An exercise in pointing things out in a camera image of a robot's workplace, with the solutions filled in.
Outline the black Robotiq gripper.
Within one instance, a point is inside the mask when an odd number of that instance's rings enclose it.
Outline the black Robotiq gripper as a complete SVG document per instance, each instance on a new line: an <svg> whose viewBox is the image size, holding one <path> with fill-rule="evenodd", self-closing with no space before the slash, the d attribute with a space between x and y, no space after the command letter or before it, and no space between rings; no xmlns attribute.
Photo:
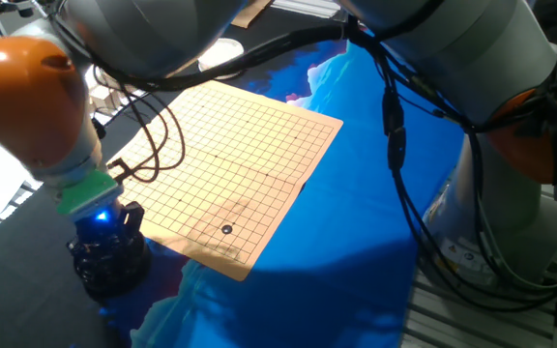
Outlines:
<svg viewBox="0 0 557 348"><path fill-rule="evenodd" d="M74 223L76 235L66 242L71 255L95 252L111 253L132 244L126 224L129 212L102 210Z"/></svg>

